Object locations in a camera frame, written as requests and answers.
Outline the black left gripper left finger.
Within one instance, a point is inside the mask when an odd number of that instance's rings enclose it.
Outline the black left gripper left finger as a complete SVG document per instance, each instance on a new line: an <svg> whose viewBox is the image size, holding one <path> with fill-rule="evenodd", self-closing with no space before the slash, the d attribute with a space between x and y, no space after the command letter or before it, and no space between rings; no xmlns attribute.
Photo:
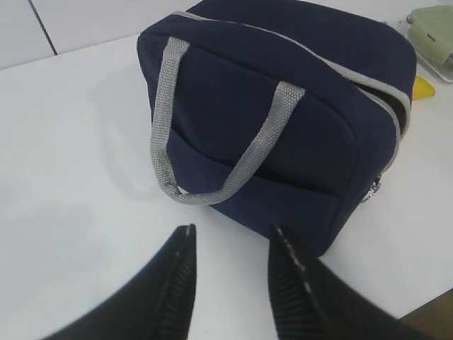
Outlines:
<svg viewBox="0 0 453 340"><path fill-rule="evenodd" d="M196 227L183 225L121 289L49 338L187 339L196 284Z"/></svg>

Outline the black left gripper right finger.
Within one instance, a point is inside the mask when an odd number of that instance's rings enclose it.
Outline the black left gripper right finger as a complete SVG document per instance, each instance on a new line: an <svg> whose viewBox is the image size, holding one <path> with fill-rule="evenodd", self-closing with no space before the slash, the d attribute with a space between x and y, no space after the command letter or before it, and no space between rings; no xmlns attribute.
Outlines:
<svg viewBox="0 0 453 340"><path fill-rule="evenodd" d="M343 282L287 227L274 227L268 290L279 339L427 339Z"/></svg>

